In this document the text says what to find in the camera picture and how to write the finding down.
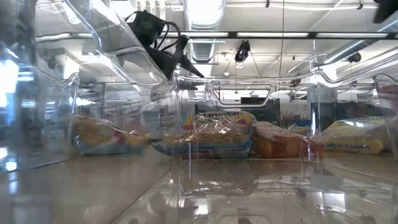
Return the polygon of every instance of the fluorescent light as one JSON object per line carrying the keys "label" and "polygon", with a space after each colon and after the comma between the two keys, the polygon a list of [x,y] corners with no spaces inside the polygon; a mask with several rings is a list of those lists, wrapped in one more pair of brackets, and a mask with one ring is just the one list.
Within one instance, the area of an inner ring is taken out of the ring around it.
{"label": "fluorescent light", "polygon": [[[302,7],[302,6],[277,6],[270,5],[269,7],[278,9],[290,9],[297,11],[335,11],[335,10],[350,10],[357,9],[358,6],[346,6],[346,7]],[[377,9],[377,6],[364,6],[363,9]]]}
{"label": "fluorescent light", "polygon": [[42,41],[50,41],[50,40],[59,40],[59,39],[67,39],[70,38],[70,34],[57,34],[57,35],[46,35],[43,37],[36,37],[36,42],[42,42]]}
{"label": "fluorescent light", "polygon": [[18,75],[33,75],[33,72],[18,72]]}
{"label": "fluorescent light", "polygon": [[317,37],[320,38],[330,38],[330,37],[346,37],[346,38],[384,38],[387,37],[388,34],[378,34],[378,33],[318,33]]}
{"label": "fluorescent light", "polygon": [[190,39],[188,43],[191,44],[225,44],[225,40],[195,40]]}
{"label": "fluorescent light", "polygon": [[238,37],[307,37],[308,32],[238,32]]}
{"label": "fluorescent light", "polygon": [[23,82],[30,82],[33,81],[33,77],[18,77],[18,81],[23,81]]}
{"label": "fluorescent light", "polygon": [[[189,37],[228,37],[227,32],[181,32],[181,35],[187,35]],[[177,32],[169,32],[167,37],[178,37]]]}
{"label": "fluorescent light", "polygon": [[36,37],[36,42],[43,42],[43,41],[51,41],[51,40],[60,40],[60,39],[69,39],[72,37],[80,37],[80,38],[92,38],[91,34],[79,33],[79,34],[56,34],[56,35],[45,35],[42,37]]}

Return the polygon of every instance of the food package label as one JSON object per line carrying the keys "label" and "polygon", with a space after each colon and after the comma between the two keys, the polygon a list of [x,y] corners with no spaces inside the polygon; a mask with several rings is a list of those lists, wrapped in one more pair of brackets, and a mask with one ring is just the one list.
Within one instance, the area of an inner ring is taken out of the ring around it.
{"label": "food package label", "polygon": [[253,115],[247,112],[241,111],[218,111],[218,112],[207,112],[200,113],[198,116],[188,116],[184,122],[184,130],[193,130],[196,126],[200,126],[206,123],[210,123],[217,120],[221,125],[226,125],[228,122],[228,117],[230,120],[234,121],[238,125],[250,126],[253,122]]}
{"label": "food package label", "polygon": [[334,122],[322,132],[326,151],[379,154],[389,147],[383,117],[347,119]]}
{"label": "food package label", "polygon": [[170,140],[153,144],[154,147],[170,156],[194,159],[211,157],[245,157],[251,148],[251,125],[255,117],[242,111],[217,111],[187,116],[183,134],[170,137]]}

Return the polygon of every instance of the clear plastic bin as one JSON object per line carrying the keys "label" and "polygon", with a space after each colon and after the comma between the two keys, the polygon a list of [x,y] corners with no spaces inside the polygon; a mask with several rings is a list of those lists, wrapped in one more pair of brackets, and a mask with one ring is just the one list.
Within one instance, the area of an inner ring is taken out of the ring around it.
{"label": "clear plastic bin", "polygon": [[[105,3],[6,1],[2,6],[9,9],[2,20],[12,22],[2,25],[0,39],[0,169],[36,168],[75,152],[140,153],[150,138],[162,137],[159,127],[165,128],[166,116],[173,117],[167,106],[173,96],[151,97],[157,88],[171,93],[171,86]],[[139,127],[144,110],[163,113],[148,131]],[[93,130],[109,141],[94,139],[95,147],[84,142],[92,140]]]}
{"label": "clear plastic bin", "polygon": [[398,85],[397,80],[389,75],[376,75],[374,77],[376,84],[377,96],[380,99],[380,104],[383,105],[384,119],[391,142],[391,149],[394,153],[395,159],[398,159],[398,148],[397,148],[397,116],[398,112]]}
{"label": "clear plastic bin", "polygon": [[[179,130],[189,134],[169,151],[159,151],[188,161],[176,165],[113,223],[395,223],[397,179],[391,167],[397,164],[383,117],[389,110],[380,107],[373,83],[353,82],[355,76],[333,83],[322,72],[306,77],[319,82],[178,77],[179,83],[196,86],[179,89],[177,95]],[[284,114],[292,110],[293,116]],[[216,123],[213,130],[222,127],[227,133],[239,125],[230,125],[234,119],[228,118],[236,113],[253,114],[253,126],[267,121],[284,128],[271,133],[281,143],[271,147],[296,150],[268,157],[255,153],[254,147],[269,148],[272,138],[256,146],[254,133],[251,146],[192,137],[195,129],[207,131],[211,122]],[[313,150],[311,141],[321,148]],[[295,146],[303,142],[308,144]]]}

